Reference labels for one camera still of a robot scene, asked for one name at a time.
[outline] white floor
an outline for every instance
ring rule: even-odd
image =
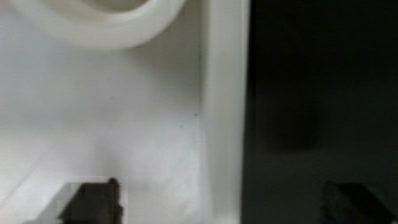
[[[61,189],[109,177],[125,223],[203,221],[200,17],[193,0],[157,40],[99,53],[0,0],[0,223],[51,224]]]

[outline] white surface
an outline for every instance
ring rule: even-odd
[[[145,44],[166,30],[186,0],[10,0],[38,27],[75,45],[120,50]]]
[[[202,222],[200,19],[191,1],[152,44],[97,53],[0,1],[0,223],[47,223],[65,184],[111,176],[125,223]]]
[[[250,0],[207,1],[205,130],[212,223],[241,223]]]
[[[45,224],[65,184],[109,176],[123,182],[125,223],[241,222],[248,6],[205,0],[200,33],[191,0],[148,45],[93,53],[36,30],[0,0],[0,223]]]

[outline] dark background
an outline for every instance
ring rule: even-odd
[[[398,1],[253,0],[244,223],[321,223],[328,180],[398,194]]]

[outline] black object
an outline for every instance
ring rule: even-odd
[[[397,216],[360,183],[328,183],[324,187],[324,220],[337,224],[392,224]]]
[[[120,183],[86,183],[59,216],[65,224],[122,224]]]

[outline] curved white object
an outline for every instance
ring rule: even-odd
[[[118,0],[12,2],[56,37],[100,50],[122,50],[145,44],[168,28],[186,4],[186,0],[120,0],[120,4]]]

